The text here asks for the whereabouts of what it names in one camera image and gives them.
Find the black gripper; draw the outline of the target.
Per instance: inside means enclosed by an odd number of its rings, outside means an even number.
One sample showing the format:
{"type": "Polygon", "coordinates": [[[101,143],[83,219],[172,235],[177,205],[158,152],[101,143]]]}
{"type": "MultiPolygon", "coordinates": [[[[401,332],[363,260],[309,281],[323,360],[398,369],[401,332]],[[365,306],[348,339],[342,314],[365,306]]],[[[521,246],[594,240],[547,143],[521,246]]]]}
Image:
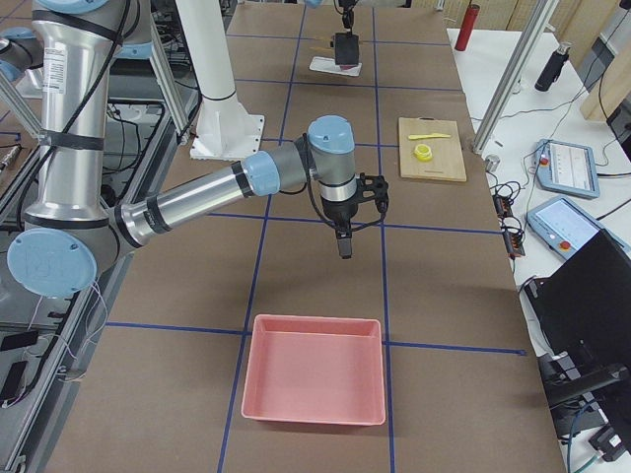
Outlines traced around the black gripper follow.
{"type": "Polygon", "coordinates": [[[352,199],[331,201],[321,197],[320,200],[324,215],[333,223],[339,256],[350,259],[352,257],[351,220],[357,214],[359,204],[352,199]]]}
{"type": "Polygon", "coordinates": [[[354,24],[356,0],[334,0],[335,11],[341,16],[343,25],[354,24]]]}

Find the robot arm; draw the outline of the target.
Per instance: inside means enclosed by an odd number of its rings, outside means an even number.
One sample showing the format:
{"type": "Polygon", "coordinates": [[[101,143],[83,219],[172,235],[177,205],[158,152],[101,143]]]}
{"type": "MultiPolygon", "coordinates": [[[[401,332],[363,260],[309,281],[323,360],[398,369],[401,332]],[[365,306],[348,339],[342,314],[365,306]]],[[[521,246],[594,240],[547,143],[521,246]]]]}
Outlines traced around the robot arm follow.
{"type": "Polygon", "coordinates": [[[356,170],[349,121],[326,115],[297,140],[270,151],[259,147],[264,119],[246,111],[235,87],[220,5],[176,5],[199,94],[192,156],[227,166],[137,203],[106,207],[103,179],[130,174],[135,161],[105,156],[108,79],[117,59],[152,63],[179,131],[193,122],[182,109],[171,68],[147,1],[36,1],[33,27],[1,36],[1,76],[12,81],[40,72],[42,117],[35,126],[40,153],[20,199],[21,230],[10,243],[13,279],[45,298],[67,298],[92,286],[119,259],[152,237],[249,197],[308,192],[318,217],[335,232],[342,258],[352,254],[353,224],[371,202],[388,209],[380,175],[356,170]]]}

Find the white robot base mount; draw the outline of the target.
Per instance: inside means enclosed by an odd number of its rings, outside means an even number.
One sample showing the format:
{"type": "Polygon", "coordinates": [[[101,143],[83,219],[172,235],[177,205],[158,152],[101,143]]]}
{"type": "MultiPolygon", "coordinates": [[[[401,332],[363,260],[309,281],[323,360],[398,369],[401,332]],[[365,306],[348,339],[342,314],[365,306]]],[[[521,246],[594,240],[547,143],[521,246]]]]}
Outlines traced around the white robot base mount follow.
{"type": "Polygon", "coordinates": [[[181,0],[176,7],[202,97],[190,155],[244,159],[258,151],[265,118],[248,113],[239,100],[220,5],[181,0]]]}

